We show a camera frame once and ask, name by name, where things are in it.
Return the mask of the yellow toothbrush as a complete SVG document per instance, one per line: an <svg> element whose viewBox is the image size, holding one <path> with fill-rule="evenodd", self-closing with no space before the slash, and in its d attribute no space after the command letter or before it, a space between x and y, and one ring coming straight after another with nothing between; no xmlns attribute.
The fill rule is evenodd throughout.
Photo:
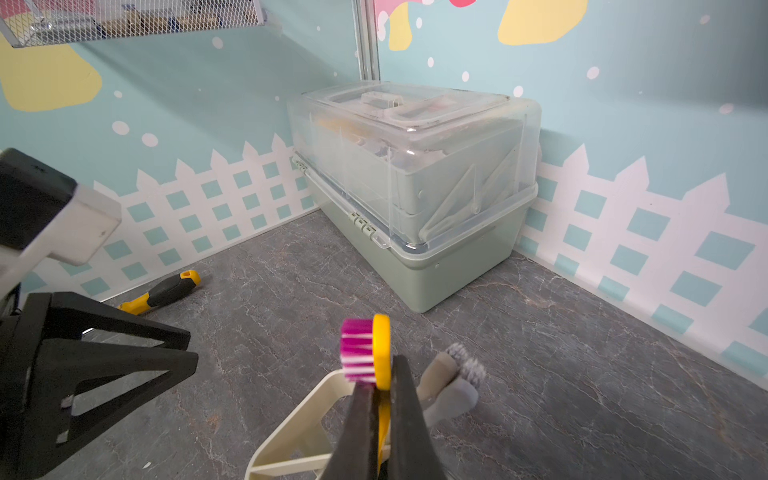
<svg viewBox="0 0 768 480"><path fill-rule="evenodd" d="M373 385L380 394L378 407L378 467L384 458L391 422L391 321L387 315L372 319L345 319L341 326L340 360L350 382Z"/></svg>

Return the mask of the grey toothbrush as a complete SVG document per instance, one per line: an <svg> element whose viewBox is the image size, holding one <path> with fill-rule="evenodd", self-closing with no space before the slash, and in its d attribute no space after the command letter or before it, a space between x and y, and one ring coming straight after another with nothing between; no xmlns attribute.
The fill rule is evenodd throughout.
<svg viewBox="0 0 768 480"><path fill-rule="evenodd" d="M479 387L486 377L486 369L476 358L464 362L458 376L437 395L424 411L428 428L444 420L454 419L468 413L478 403Z"/></svg>

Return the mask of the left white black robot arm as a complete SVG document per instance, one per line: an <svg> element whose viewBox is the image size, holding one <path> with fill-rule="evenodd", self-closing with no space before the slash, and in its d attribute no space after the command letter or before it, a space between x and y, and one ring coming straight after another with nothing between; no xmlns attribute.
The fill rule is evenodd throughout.
<svg viewBox="0 0 768 480"><path fill-rule="evenodd" d="M1 154L1 475L37 479L192 376L188 331L145 318L200 282L194 271L112 307L74 292L23 295L44 259L87 263L120 204L14 148Z"/></svg>

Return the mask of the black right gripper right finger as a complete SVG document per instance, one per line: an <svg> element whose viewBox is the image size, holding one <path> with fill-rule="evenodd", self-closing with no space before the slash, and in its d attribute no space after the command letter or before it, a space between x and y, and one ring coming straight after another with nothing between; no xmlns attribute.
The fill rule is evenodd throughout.
<svg viewBox="0 0 768 480"><path fill-rule="evenodd" d="M391 394L391 435L388 478L446 480L435 452L407 358L395 355Z"/></svg>

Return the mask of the beige toothbrush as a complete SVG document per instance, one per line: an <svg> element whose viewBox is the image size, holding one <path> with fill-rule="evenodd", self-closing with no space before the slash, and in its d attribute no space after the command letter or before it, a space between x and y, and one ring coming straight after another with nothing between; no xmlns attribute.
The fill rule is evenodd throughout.
<svg viewBox="0 0 768 480"><path fill-rule="evenodd" d="M462 365L469 359L465 346L453 343L439 352L420 378L417 395L422 409L429 407L440 392L459 374Z"/></svg>

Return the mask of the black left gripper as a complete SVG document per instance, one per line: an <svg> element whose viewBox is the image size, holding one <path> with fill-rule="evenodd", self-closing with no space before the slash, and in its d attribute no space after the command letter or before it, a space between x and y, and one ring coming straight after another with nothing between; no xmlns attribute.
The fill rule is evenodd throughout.
<svg viewBox="0 0 768 480"><path fill-rule="evenodd" d="M95 329L161 344L43 344L34 363L35 325L42 339L81 340L86 330ZM30 294L22 316L21 286L12 288L1 300L1 478L29 479L28 474L50 472L134 410L192 376L199 356L185 351L190 339L187 330L74 292ZM68 397L139 372L160 375L82 414L74 415L64 405Z"/></svg>

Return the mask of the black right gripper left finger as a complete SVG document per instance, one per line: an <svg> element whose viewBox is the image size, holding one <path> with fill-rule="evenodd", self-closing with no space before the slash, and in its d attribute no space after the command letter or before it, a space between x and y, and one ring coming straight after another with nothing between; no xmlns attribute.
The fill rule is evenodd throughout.
<svg viewBox="0 0 768 480"><path fill-rule="evenodd" d="M355 385L343 431L322 479L378 478L379 400L380 395L374 385Z"/></svg>

